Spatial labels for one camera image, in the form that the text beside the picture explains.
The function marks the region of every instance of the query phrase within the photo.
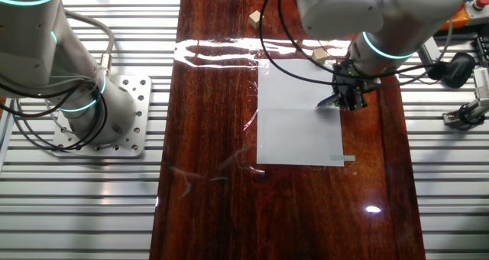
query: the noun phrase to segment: white paper sheet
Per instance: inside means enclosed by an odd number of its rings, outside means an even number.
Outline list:
[[[314,80],[332,75],[308,60],[277,60],[285,70]],[[344,166],[339,109],[316,110],[332,87],[297,80],[267,60],[258,72],[257,163]]]

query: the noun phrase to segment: black cable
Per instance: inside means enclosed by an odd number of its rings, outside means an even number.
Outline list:
[[[416,76],[408,76],[408,75],[405,75],[405,74],[402,74],[402,73],[400,73],[399,75],[400,75],[400,76],[404,76],[404,77],[409,77],[409,78],[412,78],[412,79],[416,78]],[[433,82],[431,82],[431,83],[427,83],[426,81],[423,81],[423,80],[421,80],[421,79],[416,79],[416,81],[419,81],[419,82],[424,83],[424,84],[426,84],[426,85],[433,85],[433,84],[437,84],[438,82],[440,82],[440,80],[436,80],[436,81],[433,81]]]
[[[68,89],[65,89],[63,91],[59,91],[59,92],[56,92],[56,93],[43,95],[43,94],[24,93],[22,91],[17,91],[16,89],[12,89],[11,87],[6,86],[3,83],[0,83],[0,88],[4,89],[5,91],[8,91],[10,93],[14,93],[14,94],[19,95],[19,96],[30,97],[30,98],[33,98],[33,99],[49,99],[49,98],[53,98],[55,96],[61,96],[61,95],[64,95],[64,94],[68,93],[69,91],[71,91],[72,89],[74,89],[76,87],[78,87],[78,86],[72,86],[72,87],[70,87]]]
[[[24,117],[24,118],[39,118],[43,115],[49,115],[51,114],[52,112],[55,112],[56,110],[58,110],[67,100],[68,98],[73,95],[75,93],[75,91],[78,90],[78,86],[77,87],[73,87],[71,89],[71,91],[69,91],[64,97],[63,99],[60,100],[60,102],[58,104],[56,104],[52,109],[48,109],[44,112],[40,112],[40,113],[37,113],[37,114],[25,114],[23,112],[19,112],[19,111],[16,111],[14,109],[11,109],[11,108],[8,108],[7,106],[5,106],[4,104],[1,104],[0,103],[0,109],[3,109],[5,110],[6,112],[9,112],[11,114],[14,114],[14,115],[18,115],[20,117]]]
[[[326,71],[328,71],[330,73],[336,73],[336,75],[338,75],[338,76],[343,76],[343,77],[347,77],[347,78],[351,78],[351,79],[356,79],[356,80],[371,80],[373,78],[381,78],[381,77],[393,76],[395,73],[404,73],[404,72],[408,72],[408,71],[411,71],[411,70],[417,70],[417,69],[422,69],[422,68],[434,67],[434,66],[438,65],[436,63],[427,64],[427,65],[418,65],[418,66],[413,66],[413,67],[409,67],[409,68],[402,69],[402,70],[395,70],[395,71],[392,71],[392,72],[389,72],[389,73],[380,73],[378,75],[365,75],[365,74],[362,74],[362,76],[352,76],[352,75],[349,75],[349,74],[346,74],[346,73],[334,72],[332,69],[330,69],[328,67],[324,67],[322,64],[320,64],[319,62],[317,62],[313,58],[311,58],[309,55],[307,55],[303,51],[303,49],[295,42],[295,40],[293,39],[292,35],[288,31],[287,26],[285,25],[285,20],[283,19],[283,14],[282,14],[282,0],[278,0],[278,6],[277,7],[278,7],[278,15],[279,15],[279,18],[280,18],[280,24],[282,25],[282,29],[285,31],[285,34],[286,34],[287,38],[289,38],[289,40],[292,43],[292,45],[307,60],[313,62],[316,66],[320,67],[323,70],[326,70]]]
[[[42,141],[44,144],[46,145],[49,145],[49,146],[43,146],[43,145],[40,145],[38,144],[37,142],[35,142],[33,139],[31,139],[28,134],[25,132],[25,130],[22,128],[22,126],[20,125],[20,123],[18,122],[18,119],[17,117],[14,115],[14,121],[15,121],[15,124],[17,126],[17,128],[19,129],[19,131],[21,132],[21,134],[28,140],[30,141],[33,145],[36,145],[37,147],[41,148],[41,149],[44,149],[44,150],[52,150],[52,151],[65,151],[65,150],[73,150],[73,149],[79,149],[87,144],[89,144],[90,142],[92,142],[99,134],[100,132],[103,130],[103,128],[105,127],[105,123],[107,121],[107,116],[108,116],[108,112],[107,112],[107,105],[105,103],[105,99],[103,98],[103,95],[101,95],[99,93],[99,90],[98,88],[94,91],[97,93],[98,96],[94,96],[97,98],[100,98],[102,99],[102,102],[103,102],[103,107],[104,107],[104,119],[103,119],[103,122],[102,122],[102,125],[99,127],[99,130],[85,143],[83,143],[82,145],[80,145],[82,142],[86,141],[89,136],[95,131],[96,129],[96,126],[99,124],[99,120],[97,118],[100,117],[100,108],[97,108],[96,109],[96,113],[94,115],[94,119],[93,119],[93,123],[91,125],[91,128],[90,130],[88,130],[87,134],[85,136],[83,136],[80,140],[78,140],[77,142],[75,142],[74,144],[70,145],[70,146],[67,146],[67,147],[60,147],[58,145],[54,145],[48,141],[46,141],[45,139],[43,139],[42,137],[39,136],[38,133],[36,133],[32,127],[29,125],[29,123],[27,122],[27,120],[25,118],[21,118],[24,122],[24,124],[27,126],[27,128],[29,129],[29,132],[34,135],[36,138],[38,138],[40,141]],[[16,100],[17,104],[18,104],[18,109],[19,111],[22,112],[22,108],[21,108],[21,104],[20,102],[18,101],[18,99]]]
[[[480,125],[486,119],[486,116],[482,115],[478,118],[476,122],[471,122],[467,119],[467,117],[465,117],[465,115],[468,114],[468,112],[470,112],[470,110],[468,109],[466,104],[460,106],[460,109],[458,110],[458,118],[466,125]]]
[[[308,79],[308,78],[305,78],[302,76],[298,76],[298,75],[291,73],[291,72],[285,70],[284,68],[280,67],[274,61],[274,59],[270,56],[270,53],[268,53],[268,50],[265,47],[265,43],[263,41],[263,14],[265,13],[265,8],[267,7],[267,4],[269,1],[270,0],[265,0],[263,3],[263,6],[261,7],[261,13],[260,13],[261,16],[260,16],[260,21],[258,22],[258,30],[260,33],[260,42],[261,42],[261,46],[263,48],[263,52],[264,52],[265,56],[267,57],[267,59],[270,61],[270,63],[272,63],[282,73],[285,73],[286,75],[289,75],[289,76],[296,78],[298,80],[303,80],[303,81],[310,82],[310,83],[330,85],[330,86],[350,86],[350,84],[347,84],[347,83],[333,83],[333,82],[327,82],[327,81],[321,81],[321,80],[311,80],[311,79]]]

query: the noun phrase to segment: metal mounting plate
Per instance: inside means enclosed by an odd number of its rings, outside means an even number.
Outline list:
[[[126,89],[134,98],[136,111],[141,115],[136,115],[130,130],[119,140],[110,145],[87,145],[78,151],[58,152],[54,154],[59,158],[140,158],[144,153],[144,143],[146,136],[147,117],[149,113],[151,96],[151,78],[149,76],[110,76],[110,80]],[[67,127],[68,120],[60,112],[58,122]],[[55,145],[70,145],[79,139],[74,134],[61,132],[59,127],[54,131],[53,143]]]

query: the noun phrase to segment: metal bracket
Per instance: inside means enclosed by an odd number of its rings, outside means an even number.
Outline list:
[[[111,76],[111,81],[126,89],[136,103],[136,117],[130,130],[110,145],[87,145],[78,151],[53,153],[59,158],[140,158],[144,153],[147,118],[151,96],[151,78],[149,76]],[[68,120],[60,112],[58,122],[70,128]],[[56,128],[53,143],[69,145],[79,139],[74,134]]]

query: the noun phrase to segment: metal grating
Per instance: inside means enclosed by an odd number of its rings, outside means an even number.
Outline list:
[[[60,160],[13,127],[0,174],[0,259],[147,259],[180,0],[63,1],[114,30],[114,74],[152,78],[147,152],[142,160]],[[106,36],[70,23],[100,57]],[[455,39],[447,57],[475,55],[470,40]],[[459,133],[441,121],[473,100],[473,80],[456,91],[421,83],[402,91],[427,258],[489,259],[489,125]],[[44,107],[25,100],[24,108]],[[31,123],[52,138],[48,118]]]

